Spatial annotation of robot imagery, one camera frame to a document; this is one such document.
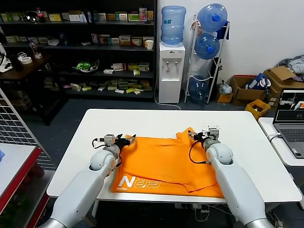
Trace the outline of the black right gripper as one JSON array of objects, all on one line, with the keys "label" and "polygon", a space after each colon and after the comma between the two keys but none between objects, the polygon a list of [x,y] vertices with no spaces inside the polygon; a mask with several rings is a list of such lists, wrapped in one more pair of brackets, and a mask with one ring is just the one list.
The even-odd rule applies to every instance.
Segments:
[{"label": "black right gripper", "polygon": [[204,133],[204,132],[200,132],[200,133],[195,134],[195,132],[188,131],[188,136],[191,139],[193,139],[195,141],[198,141],[200,143],[204,143],[204,141],[209,138],[208,134]]}]

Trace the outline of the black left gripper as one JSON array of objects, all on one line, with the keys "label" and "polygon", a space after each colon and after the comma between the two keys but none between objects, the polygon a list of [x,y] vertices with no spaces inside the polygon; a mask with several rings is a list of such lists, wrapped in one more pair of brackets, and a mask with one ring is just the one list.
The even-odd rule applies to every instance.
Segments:
[{"label": "black left gripper", "polygon": [[122,137],[122,134],[117,135],[116,136],[117,140],[115,141],[115,145],[118,146],[120,152],[122,152],[122,149],[125,146],[132,145],[136,142],[136,134],[133,136],[126,135],[125,136],[126,138],[121,138],[121,137]]}]

